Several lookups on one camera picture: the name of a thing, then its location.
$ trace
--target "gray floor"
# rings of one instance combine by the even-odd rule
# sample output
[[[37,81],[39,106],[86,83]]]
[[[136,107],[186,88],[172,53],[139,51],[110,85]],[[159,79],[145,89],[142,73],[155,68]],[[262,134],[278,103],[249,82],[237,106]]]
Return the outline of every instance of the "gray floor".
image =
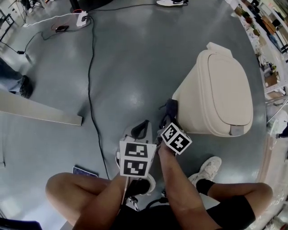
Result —
[[[106,8],[151,3],[151,0],[114,0]],[[68,13],[68,0],[49,2],[32,14],[29,22]],[[254,121],[242,137],[191,135],[193,144],[178,159],[187,174],[199,170],[212,155],[223,165],[215,181],[253,182],[263,156],[266,111],[257,60],[249,39],[232,9],[222,0],[190,0],[187,7],[166,9],[143,6],[92,14],[95,19],[95,59],[92,66],[92,100],[102,134],[110,177],[117,173],[115,150],[124,129],[149,119],[156,133],[163,111],[158,107],[172,96],[208,42],[225,46],[248,76]],[[51,34],[55,21],[16,29],[9,44],[23,49],[33,34]],[[70,172],[78,164],[106,177],[87,100],[87,72],[91,58],[91,27],[42,41],[31,42],[28,59],[4,50],[4,59],[33,79],[32,100],[79,114],[81,127],[0,114],[0,138],[6,168],[0,170],[0,208],[7,217],[37,220],[44,229],[64,223],[45,198],[48,178]],[[140,207],[159,197],[163,189],[158,158],[151,173],[158,181]]]

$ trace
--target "blue jeans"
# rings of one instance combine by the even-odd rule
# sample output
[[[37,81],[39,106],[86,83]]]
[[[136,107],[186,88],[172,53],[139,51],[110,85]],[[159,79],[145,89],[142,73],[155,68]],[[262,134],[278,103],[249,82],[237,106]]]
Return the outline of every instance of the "blue jeans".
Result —
[[[12,92],[19,92],[23,82],[24,77],[22,74],[13,70],[0,58],[0,88]]]

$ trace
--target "trash can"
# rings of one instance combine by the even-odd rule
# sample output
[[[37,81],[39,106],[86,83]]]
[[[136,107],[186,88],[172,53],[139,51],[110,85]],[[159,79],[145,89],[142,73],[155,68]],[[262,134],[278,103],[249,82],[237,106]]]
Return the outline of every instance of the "trash can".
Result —
[[[243,135],[253,120],[245,71],[229,49],[211,42],[207,48],[173,94],[178,101],[177,121],[188,133]]]

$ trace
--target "trash can lid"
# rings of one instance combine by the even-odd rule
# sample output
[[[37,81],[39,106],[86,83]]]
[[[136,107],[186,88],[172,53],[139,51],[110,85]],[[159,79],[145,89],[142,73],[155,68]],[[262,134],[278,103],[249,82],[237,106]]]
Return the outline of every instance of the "trash can lid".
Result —
[[[252,97],[244,69],[232,57],[214,53],[208,58],[213,102],[219,118],[230,125],[247,125],[253,114]]]

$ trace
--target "white power strip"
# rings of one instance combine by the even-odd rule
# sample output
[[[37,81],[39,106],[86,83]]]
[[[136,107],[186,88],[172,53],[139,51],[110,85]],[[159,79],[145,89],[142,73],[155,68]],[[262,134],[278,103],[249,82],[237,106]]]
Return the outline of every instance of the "white power strip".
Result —
[[[78,27],[85,25],[87,23],[87,18],[84,21],[82,21],[82,18],[87,17],[87,16],[88,16],[88,13],[86,11],[82,11],[78,16],[78,20],[77,20],[76,25]]]

